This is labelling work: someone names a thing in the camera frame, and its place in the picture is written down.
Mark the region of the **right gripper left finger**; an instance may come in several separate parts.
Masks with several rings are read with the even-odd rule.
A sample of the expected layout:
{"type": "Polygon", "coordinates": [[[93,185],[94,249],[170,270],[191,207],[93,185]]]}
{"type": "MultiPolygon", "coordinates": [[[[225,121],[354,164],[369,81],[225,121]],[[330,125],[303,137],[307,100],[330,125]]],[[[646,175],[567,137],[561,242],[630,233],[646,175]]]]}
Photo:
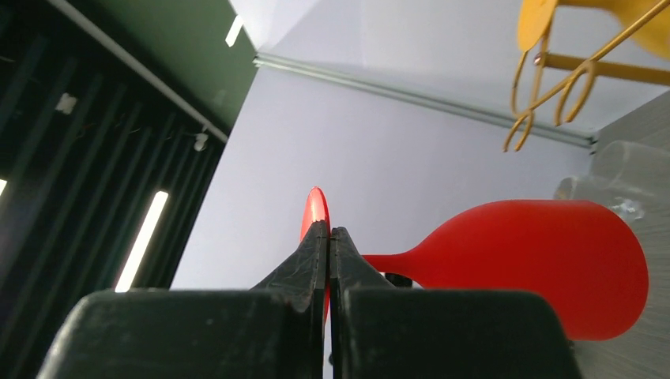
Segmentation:
{"type": "Polygon", "coordinates": [[[329,227],[248,290],[97,291],[71,310],[41,378],[320,378],[329,227]]]}

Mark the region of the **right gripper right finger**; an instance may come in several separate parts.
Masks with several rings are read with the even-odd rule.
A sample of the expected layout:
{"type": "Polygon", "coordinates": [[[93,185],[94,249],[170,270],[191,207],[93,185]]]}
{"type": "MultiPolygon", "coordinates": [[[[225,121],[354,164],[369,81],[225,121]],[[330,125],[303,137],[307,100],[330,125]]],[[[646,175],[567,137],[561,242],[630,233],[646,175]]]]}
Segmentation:
{"type": "Polygon", "coordinates": [[[579,378],[554,311],[519,291],[399,288],[348,231],[329,242],[335,378],[579,378]]]}

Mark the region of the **red wine glass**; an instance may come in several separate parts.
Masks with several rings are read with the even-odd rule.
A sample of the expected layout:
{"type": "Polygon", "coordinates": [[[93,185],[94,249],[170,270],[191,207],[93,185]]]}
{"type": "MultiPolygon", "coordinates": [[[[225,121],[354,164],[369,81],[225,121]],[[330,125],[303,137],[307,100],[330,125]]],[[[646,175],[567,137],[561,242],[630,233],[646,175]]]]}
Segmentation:
{"type": "Polygon", "coordinates": [[[640,318],[649,273],[633,231],[589,201],[508,200],[447,220],[416,247],[368,254],[425,289],[541,296],[573,340],[609,340],[640,318]]]}

